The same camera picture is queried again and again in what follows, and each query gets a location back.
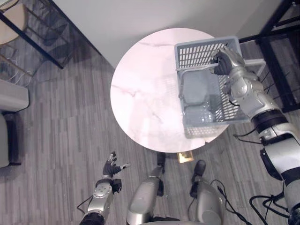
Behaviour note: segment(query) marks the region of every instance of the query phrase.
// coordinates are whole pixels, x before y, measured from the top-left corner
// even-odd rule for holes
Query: robot leg
[[[217,190],[203,177],[205,162],[199,160],[192,177],[190,195],[197,198],[196,220],[205,224],[221,225],[224,213],[223,200]]]
[[[163,195],[163,183],[159,177],[164,170],[165,158],[163,158],[162,165],[159,163],[159,156],[157,159],[158,166],[140,184],[128,206],[127,224],[129,225],[139,225],[149,222],[153,217],[156,196]]]

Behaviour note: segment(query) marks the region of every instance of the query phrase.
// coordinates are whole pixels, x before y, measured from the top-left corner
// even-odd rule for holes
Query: robot finger
[[[117,158],[113,158],[113,159],[111,160],[111,165],[114,165],[116,161],[117,161]]]
[[[131,163],[125,163],[124,165],[120,165],[120,168],[121,170],[127,168],[127,167],[130,167],[131,166]]]
[[[112,161],[115,157],[116,157],[116,152],[113,151],[113,152],[109,155],[108,161]]]

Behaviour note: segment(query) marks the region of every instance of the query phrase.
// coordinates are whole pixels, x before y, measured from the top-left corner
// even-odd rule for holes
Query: white marble tabletop
[[[135,142],[160,152],[185,152],[220,135],[187,139],[182,124],[175,65],[177,43],[213,36],[193,29],[155,32],[132,46],[119,62],[111,84],[113,114]]]

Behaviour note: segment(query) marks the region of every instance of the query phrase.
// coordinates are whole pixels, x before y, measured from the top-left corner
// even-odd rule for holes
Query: robotic hand
[[[116,153],[112,152],[104,165],[102,179],[98,180],[96,183],[93,197],[88,206],[88,211],[84,215],[80,225],[105,224],[109,214],[110,204],[113,201],[113,194],[115,192],[119,193],[122,189],[121,180],[113,180],[113,176],[130,166],[130,163],[117,166],[115,163],[116,160]]]
[[[288,223],[300,224],[300,136],[277,104],[263,90],[259,78],[245,68],[244,59],[226,46],[218,49],[214,61],[217,75],[229,75],[227,93],[236,99],[251,119],[264,149],[260,155],[268,173],[284,181]]]

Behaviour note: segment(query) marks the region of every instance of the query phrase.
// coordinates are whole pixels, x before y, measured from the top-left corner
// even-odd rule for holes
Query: plastic crate
[[[215,136],[221,125],[249,122],[248,117],[238,106],[229,102],[225,93],[228,75],[216,75],[210,68],[211,54],[226,45],[241,54],[240,44],[235,36],[180,43],[175,46],[176,70],[179,85],[179,98],[183,115],[183,126],[187,138]],[[246,60],[247,66],[260,66],[265,62]]]

